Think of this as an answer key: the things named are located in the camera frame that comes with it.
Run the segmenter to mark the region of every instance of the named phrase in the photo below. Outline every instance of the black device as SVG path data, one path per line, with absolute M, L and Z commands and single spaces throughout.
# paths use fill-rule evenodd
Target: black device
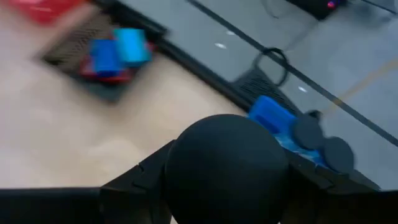
M 334 10 L 346 4 L 347 0 L 287 0 L 292 4 L 307 11 L 315 18 L 322 20 L 328 17 Z
M 397 192 L 299 157 L 251 120 L 210 116 L 102 187 L 0 190 L 0 222 L 396 223 Z

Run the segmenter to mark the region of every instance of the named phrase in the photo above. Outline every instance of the red light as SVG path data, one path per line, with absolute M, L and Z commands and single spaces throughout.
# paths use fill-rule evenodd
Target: red light
M 329 7 L 330 9 L 333 9 L 333 8 L 335 7 L 335 3 L 332 2 L 332 1 L 328 2 L 328 7 Z

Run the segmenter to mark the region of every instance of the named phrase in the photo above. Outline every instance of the blue foam block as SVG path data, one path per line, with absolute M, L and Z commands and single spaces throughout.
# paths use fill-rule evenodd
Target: blue foam block
M 150 52 L 146 47 L 143 30 L 115 29 L 114 36 L 116 37 L 120 58 L 127 66 L 140 66 L 150 60 Z
M 295 116 L 273 99 L 260 96 L 249 112 L 249 119 L 263 125 L 272 134 L 289 132 Z
M 116 77 L 123 69 L 115 40 L 94 40 L 90 55 L 98 78 Z

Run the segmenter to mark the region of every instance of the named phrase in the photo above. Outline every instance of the tan floor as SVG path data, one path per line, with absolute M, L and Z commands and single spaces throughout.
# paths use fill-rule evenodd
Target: tan floor
M 41 27 L 0 5 L 0 187 L 103 185 L 196 120 L 243 114 L 161 55 L 116 106 L 34 58 L 92 10 Z

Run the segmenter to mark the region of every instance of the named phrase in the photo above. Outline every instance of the black dome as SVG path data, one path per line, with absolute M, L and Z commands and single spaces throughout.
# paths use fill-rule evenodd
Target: black dome
M 171 148 L 165 196 L 179 224 L 277 223 L 288 195 L 288 166 L 262 126 L 237 115 L 210 116 Z

